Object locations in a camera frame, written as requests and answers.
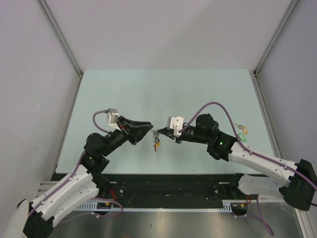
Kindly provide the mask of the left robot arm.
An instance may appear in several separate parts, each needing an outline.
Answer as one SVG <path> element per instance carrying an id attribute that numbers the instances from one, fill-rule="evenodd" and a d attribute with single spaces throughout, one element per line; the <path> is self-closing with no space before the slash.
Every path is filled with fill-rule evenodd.
<path id="1" fill-rule="evenodd" d="M 93 198 L 109 194 L 110 181 L 102 174 L 109 164 L 107 156 L 125 142 L 139 143 L 153 125 L 123 116 L 109 120 L 115 130 L 105 135 L 91 133 L 75 168 L 51 189 L 28 203 L 21 237 L 47 238 L 72 211 Z"/>

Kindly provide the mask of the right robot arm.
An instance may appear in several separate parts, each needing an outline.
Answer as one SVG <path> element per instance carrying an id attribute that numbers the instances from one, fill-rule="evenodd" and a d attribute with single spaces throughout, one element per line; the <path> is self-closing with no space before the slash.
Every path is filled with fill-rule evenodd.
<path id="1" fill-rule="evenodd" d="M 302 211 L 308 211 L 312 205 L 317 176 L 310 162 L 263 155 L 239 138 L 222 132 L 210 114 L 199 115 L 194 126 L 184 123 L 182 117 L 169 117 L 167 126 L 159 129 L 158 134 L 178 144 L 183 141 L 205 144 L 207 153 L 214 159 L 237 163 L 263 174 L 260 178 L 236 174 L 228 187 L 234 199 L 245 194 L 278 197 Z"/>

